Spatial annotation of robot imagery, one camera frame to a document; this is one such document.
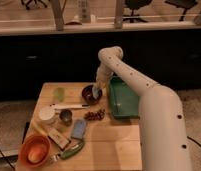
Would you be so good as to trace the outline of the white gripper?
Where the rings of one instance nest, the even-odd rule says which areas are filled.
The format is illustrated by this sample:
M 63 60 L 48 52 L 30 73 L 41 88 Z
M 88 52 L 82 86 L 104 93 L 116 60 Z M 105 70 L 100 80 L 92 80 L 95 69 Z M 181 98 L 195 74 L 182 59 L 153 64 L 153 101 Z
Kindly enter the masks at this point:
M 96 75 L 96 87 L 104 89 L 111 79 L 113 72 L 107 68 L 99 67 Z

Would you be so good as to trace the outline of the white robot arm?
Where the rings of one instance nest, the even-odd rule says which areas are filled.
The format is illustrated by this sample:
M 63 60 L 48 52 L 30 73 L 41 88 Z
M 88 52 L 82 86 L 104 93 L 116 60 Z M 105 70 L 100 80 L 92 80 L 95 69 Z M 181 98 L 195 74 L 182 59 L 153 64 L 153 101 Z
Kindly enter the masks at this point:
M 96 87 L 116 73 L 139 97 L 143 171 L 192 171 L 182 102 L 177 93 L 122 61 L 119 46 L 98 52 Z

